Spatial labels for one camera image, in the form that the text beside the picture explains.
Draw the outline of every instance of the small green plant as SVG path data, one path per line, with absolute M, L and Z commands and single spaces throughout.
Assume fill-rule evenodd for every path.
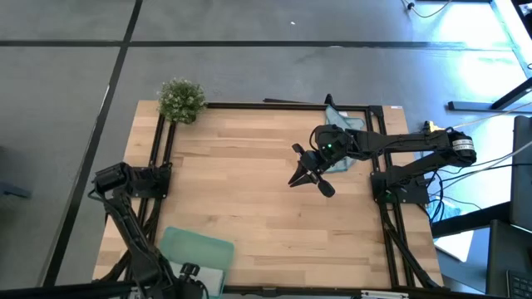
M 207 106 L 203 88 L 184 79 L 164 82 L 158 94 L 159 112 L 175 122 L 191 124 Z

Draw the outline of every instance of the light blue cloth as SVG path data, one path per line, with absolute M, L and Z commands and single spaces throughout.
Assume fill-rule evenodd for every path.
M 357 117 L 346 117 L 340 115 L 338 111 L 332 108 L 330 105 L 325 110 L 325 125 L 337 125 L 342 129 L 354 129 L 361 130 L 364 127 L 364 120 Z M 335 173 L 341 171 L 347 171 L 349 167 L 355 164 L 355 160 L 351 158 L 344 158 L 338 161 L 335 165 L 327 169 L 326 173 Z

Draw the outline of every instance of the wooden tabletop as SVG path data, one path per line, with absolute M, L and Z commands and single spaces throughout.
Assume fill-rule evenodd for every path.
M 148 165 L 156 107 L 156 101 L 139 102 L 124 158 L 131 165 Z M 383 109 L 388 134 L 406 133 L 402 108 Z M 362 112 L 349 115 L 364 119 Z M 313 184 L 287 185 L 298 160 L 291 145 L 308 148 L 312 129 L 324 121 L 323 111 L 208 109 L 194 124 L 179 124 L 156 243 L 169 226 L 234 243 L 229 286 L 390 287 L 369 181 L 371 161 L 326 174 L 336 189 L 330 199 Z M 373 123 L 377 130 L 377 120 Z M 413 159 L 409 153 L 392 155 L 396 165 Z M 138 207 L 139 199 L 133 202 Z M 432 279 L 442 283 L 426 215 L 412 204 L 401 207 L 409 248 Z M 94 278 L 107 274 L 125 250 L 109 221 Z M 405 284 L 397 248 L 395 255 Z

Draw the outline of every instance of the wooden board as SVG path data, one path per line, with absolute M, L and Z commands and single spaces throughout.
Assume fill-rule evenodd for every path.
M 148 163 L 156 106 L 155 101 L 139 102 L 125 154 L 132 165 Z M 386 106 L 384 111 L 388 134 L 406 133 L 402 108 Z M 362 113 L 349 115 L 363 118 Z M 179 124 L 156 242 L 174 226 L 234 243 L 230 286 L 390 287 L 370 161 L 326 174 L 336 189 L 330 199 L 313 184 L 287 185 L 298 159 L 291 145 L 308 148 L 310 132 L 323 123 L 322 111 L 208 109 L 194 124 Z M 413 154 L 392 159 L 407 164 Z M 415 205 L 403 204 L 402 211 L 409 248 L 442 283 L 426 215 Z M 105 275 L 125 250 L 110 221 L 94 278 Z M 398 250 L 395 254 L 401 272 Z

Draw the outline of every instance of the white cable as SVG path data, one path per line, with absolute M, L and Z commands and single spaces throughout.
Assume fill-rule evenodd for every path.
M 452 0 L 449 0 L 447 1 L 447 3 L 445 3 L 440 9 L 438 9 L 437 11 L 431 13 L 430 15 L 428 16 L 423 16 L 421 15 L 414 6 L 412 6 L 411 8 L 408 8 L 408 5 L 410 5 L 410 2 L 408 2 L 407 0 L 402 0 L 403 1 L 403 5 L 405 6 L 406 9 L 408 10 L 412 10 L 418 17 L 423 17 L 423 18 L 428 18 L 428 17 L 432 17 L 434 15 L 436 15 L 438 12 L 441 12 L 445 7 L 447 7 L 447 5 L 449 5 L 449 3 L 452 2 Z
M 463 124 L 459 124 L 459 125 L 453 125 L 452 128 L 453 128 L 453 129 L 461 128 L 461 127 L 466 126 L 466 125 L 473 125 L 473 124 L 476 124 L 476 123 L 478 123 L 478 122 L 481 122 L 481 121 L 484 121 L 484 120 L 488 120 L 488 119 L 490 119 L 490 118 L 492 118 L 492 117 L 497 117 L 497 116 L 501 116 L 501 115 L 507 115 L 507 114 L 509 114 L 510 112 L 514 112 L 514 111 L 516 111 L 516 110 L 518 110 L 518 109 L 521 109 L 521 108 L 525 107 L 526 105 L 530 105 L 530 104 L 532 104 L 532 101 L 531 101 L 530 103 L 523 104 L 523 105 L 521 105 L 521 106 L 519 106 L 519 107 L 517 107 L 517 108 L 514 108 L 514 109 L 512 109 L 512 110 L 508 110 L 508 111 L 505 111 L 505 112 L 502 112 L 502 113 L 499 113 L 499 114 L 496 114 L 496 115 L 491 115 L 491 116 L 483 117 L 483 118 L 481 118 L 481 119 L 473 120 L 473 121 L 469 121 L 469 122 L 466 122 L 466 123 L 463 123 Z
M 515 156 L 516 154 L 518 154 L 518 153 L 521 152 L 522 150 L 526 149 L 526 148 L 529 147 L 530 145 L 532 145 L 532 140 L 531 140 L 529 143 L 527 143 L 526 145 L 521 146 L 521 147 L 520 147 L 518 150 L 516 150 L 515 152 L 506 155 L 505 157 L 503 157 L 503 158 L 500 159 L 499 161 L 493 163 L 492 165 L 487 166 L 487 167 L 484 167 L 483 169 L 480 169 L 480 170 L 476 170 L 476 171 L 470 172 L 470 173 L 468 173 L 468 175 L 465 175 L 465 176 L 463 176 L 463 177 L 457 179 L 456 181 L 454 181 L 454 182 L 448 184 L 447 186 L 443 187 L 443 190 L 445 190 L 445 189 L 449 188 L 450 186 L 452 186 L 452 185 L 454 185 L 454 184 L 460 182 L 460 181 L 463 180 L 463 179 L 469 178 L 469 177 L 470 177 L 471 175 L 473 175 L 473 174 L 478 174 L 479 172 L 486 171 L 486 170 L 488 170 L 488 169 L 491 169 L 492 167 L 495 167 L 496 165 L 498 165 L 498 164 L 500 164 L 500 163 L 506 161 L 507 159 L 509 159 L 509 158 L 511 158 L 511 157 L 513 157 L 513 156 Z M 430 196 L 434 196 L 434 195 L 437 195 L 437 194 L 439 194 L 439 193 L 440 193 L 440 191 L 438 191 L 438 192 L 436 192 L 436 193 L 434 193 L 434 194 L 431 194 Z

